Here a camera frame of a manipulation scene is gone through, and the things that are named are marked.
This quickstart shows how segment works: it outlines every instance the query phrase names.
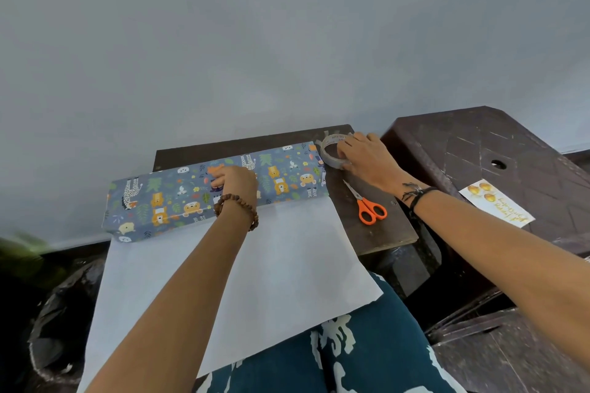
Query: wooden bead bracelet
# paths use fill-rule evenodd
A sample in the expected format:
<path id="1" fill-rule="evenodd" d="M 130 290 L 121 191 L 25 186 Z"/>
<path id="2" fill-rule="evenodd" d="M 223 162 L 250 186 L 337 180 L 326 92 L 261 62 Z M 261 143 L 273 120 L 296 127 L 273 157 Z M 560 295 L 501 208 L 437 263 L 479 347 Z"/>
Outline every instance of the wooden bead bracelet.
<path id="1" fill-rule="evenodd" d="M 213 210 L 215 211 L 215 216 L 219 217 L 221 210 L 223 208 L 223 203 L 227 199 L 230 199 L 232 201 L 236 201 L 242 207 L 244 207 L 246 210 L 248 210 L 250 213 L 252 213 L 253 221 L 252 221 L 252 225 L 250 225 L 249 232 L 254 230 L 258 226 L 258 213 L 256 213 L 256 209 L 252 205 L 248 204 L 245 200 L 240 198 L 240 196 L 238 196 L 237 194 L 224 194 L 223 196 L 221 196 L 221 198 L 217 201 L 217 203 L 215 205 L 213 205 Z"/>

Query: blue patterned pants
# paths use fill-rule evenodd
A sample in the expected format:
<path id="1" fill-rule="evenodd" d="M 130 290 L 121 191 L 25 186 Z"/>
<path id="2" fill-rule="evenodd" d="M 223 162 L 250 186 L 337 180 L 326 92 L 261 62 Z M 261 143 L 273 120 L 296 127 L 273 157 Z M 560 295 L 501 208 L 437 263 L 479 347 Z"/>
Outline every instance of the blue patterned pants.
<path id="1" fill-rule="evenodd" d="M 393 289 L 372 276 L 377 301 L 210 373 L 196 392 L 465 392 Z"/>

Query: hand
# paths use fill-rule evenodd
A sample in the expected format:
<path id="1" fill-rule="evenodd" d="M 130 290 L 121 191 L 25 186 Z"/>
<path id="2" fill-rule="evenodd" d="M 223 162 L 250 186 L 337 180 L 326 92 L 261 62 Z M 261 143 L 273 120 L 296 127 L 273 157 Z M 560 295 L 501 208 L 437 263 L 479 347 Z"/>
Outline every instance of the hand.
<path id="1" fill-rule="evenodd" d="M 211 175 L 215 177 L 215 180 L 211 181 L 211 187 L 223 185 L 223 194 L 236 194 L 252 207 L 256 207 L 258 181 L 254 171 L 242 166 L 222 166 Z"/>
<path id="2" fill-rule="evenodd" d="M 375 134 L 355 132 L 337 144 L 338 156 L 350 160 L 342 169 L 365 182 L 398 196 L 402 183 L 414 178 L 402 170 L 383 142 Z"/>

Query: scissor blade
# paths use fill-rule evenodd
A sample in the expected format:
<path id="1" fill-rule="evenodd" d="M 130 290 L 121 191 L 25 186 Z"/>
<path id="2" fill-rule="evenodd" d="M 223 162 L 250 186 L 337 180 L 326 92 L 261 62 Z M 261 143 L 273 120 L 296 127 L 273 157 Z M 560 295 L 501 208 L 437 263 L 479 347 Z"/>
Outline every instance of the scissor blade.
<path id="1" fill-rule="evenodd" d="M 362 201 L 362 200 L 363 200 L 363 196 L 361 196 L 360 194 L 358 194 L 358 193 L 355 191 L 355 189 L 354 189 L 354 188 L 352 188 L 352 187 L 350 186 L 350 184 L 349 184 L 347 181 L 343 180 L 343 182 L 346 184 L 346 186 L 348 187 L 348 189 L 350 189 L 350 191 L 352 192 L 352 194 L 353 194 L 353 195 L 354 195 L 354 196 L 355 196 L 355 197 L 356 197 L 356 198 L 357 198 L 359 201 Z"/>

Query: tape roll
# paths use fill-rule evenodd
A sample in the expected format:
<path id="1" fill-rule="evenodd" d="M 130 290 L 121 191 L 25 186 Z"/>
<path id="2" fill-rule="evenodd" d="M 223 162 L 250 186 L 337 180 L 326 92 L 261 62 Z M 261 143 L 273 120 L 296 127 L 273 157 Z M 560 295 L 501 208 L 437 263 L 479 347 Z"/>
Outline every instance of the tape roll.
<path id="1" fill-rule="evenodd" d="M 344 134 L 332 134 L 328 135 L 328 131 L 325 131 L 326 136 L 324 140 L 316 140 L 316 144 L 320 147 L 320 156 L 324 163 L 332 168 L 341 169 L 341 167 L 345 164 L 349 164 L 350 162 L 346 159 L 338 159 L 337 157 L 332 157 L 326 151 L 326 147 L 330 145 L 335 145 L 338 142 L 343 141 L 347 136 Z"/>

